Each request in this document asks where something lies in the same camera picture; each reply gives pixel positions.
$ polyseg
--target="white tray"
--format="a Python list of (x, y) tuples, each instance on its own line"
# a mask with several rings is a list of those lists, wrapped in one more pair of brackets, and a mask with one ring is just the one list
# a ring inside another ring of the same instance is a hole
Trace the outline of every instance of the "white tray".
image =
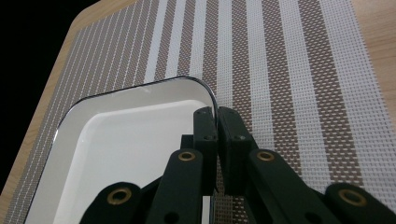
[[(143, 188), (163, 175), (193, 112), (217, 105), (201, 81), (177, 77), (76, 103), (59, 125), (26, 223), (79, 223), (97, 194), (116, 182)], [(204, 197), (203, 222), (211, 222)]]

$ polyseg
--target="enamel tray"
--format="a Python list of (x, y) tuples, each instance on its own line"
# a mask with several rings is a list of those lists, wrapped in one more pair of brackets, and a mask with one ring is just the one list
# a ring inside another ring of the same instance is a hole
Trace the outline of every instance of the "enamel tray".
[[(163, 175), (182, 134), (193, 134), (193, 112), (217, 104), (199, 79), (175, 77), (77, 102), (63, 118), (25, 223), (79, 223), (105, 187), (145, 187)], [(212, 222), (204, 197), (202, 223)]]

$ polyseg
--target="wooden table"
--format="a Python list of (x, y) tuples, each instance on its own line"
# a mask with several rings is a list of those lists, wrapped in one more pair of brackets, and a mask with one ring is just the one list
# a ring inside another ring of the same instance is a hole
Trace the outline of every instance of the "wooden table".
[[(87, 25), (131, 5), (135, 1), (102, 0), (84, 9), (71, 24), (0, 196), (0, 222), (5, 219), (13, 192), (21, 178), (24, 165), (39, 132), (41, 121), (45, 116), (76, 33)], [(396, 127), (396, 2), (394, 0), (352, 0), (352, 3), (378, 83), (389, 109), (393, 127)]]

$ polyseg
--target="dark floor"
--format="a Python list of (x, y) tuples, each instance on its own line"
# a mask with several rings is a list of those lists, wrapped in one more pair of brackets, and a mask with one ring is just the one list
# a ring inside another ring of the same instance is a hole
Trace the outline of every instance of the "dark floor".
[(12, 56), (15, 62), (11, 65), (12, 69), (7, 71), (11, 74), (6, 75), (10, 79), (2, 85), (7, 90), (7, 106), (3, 106), (6, 116), (2, 125), (3, 133), (6, 133), (3, 135), (6, 146), (0, 155), (1, 167), (4, 169), (0, 179), (2, 191), (70, 24), (82, 9), (97, 1), (35, 2), (34, 7), (28, 8), (27, 13), (22, 15), (26, 20), (18, 26), (17, 31), (18, 37), (22, 39), (18, 42), (22, 51)]

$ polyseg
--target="placemat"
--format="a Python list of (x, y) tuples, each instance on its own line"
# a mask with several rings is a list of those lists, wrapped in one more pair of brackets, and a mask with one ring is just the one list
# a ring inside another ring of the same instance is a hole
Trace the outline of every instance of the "placemat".
[[(78, 32), (6, 222), (24, 221), (74, 103), (175, 76), (206, 82), (312, 189), (353, 183), (396, 211), (396, 135), (349, 1), (140, 0)], [(247, 222), (218, 184), (215, 222)]]

